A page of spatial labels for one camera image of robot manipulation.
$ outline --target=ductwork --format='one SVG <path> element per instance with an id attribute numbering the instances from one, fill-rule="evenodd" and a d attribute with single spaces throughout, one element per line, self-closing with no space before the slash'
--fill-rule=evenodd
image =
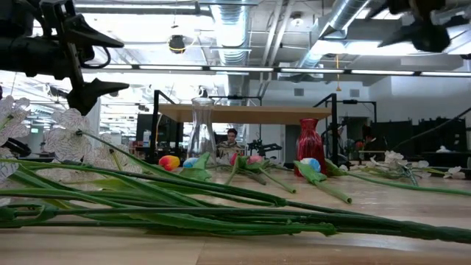
<path id="1" fill-rule="evenodd" d="M 311 31 L 311 50 L 298 62 L 296 67 L 314 68 L 323 56 L 315 50 L 316 42 L 321 37 L 346 30 L 368 3 L 369 0 L 337 0 L 333 4 L 332 12 L 316 19 Z"/>
<path id="2" fill-rule="evenodd" d="M 211 6 L 214 21 L 216 22 L 216 38 L 221 49 L 219 56 L 224 66 L 246 66 L 248 52 L 237 50 L 246 46 L 248 41 L 249 9 L 238 5 Z M 228 95 L 248 96 L 249 76 L 228 75 Z M 229 105 L 238 105 L 240 102 L 229 101 Z"/>

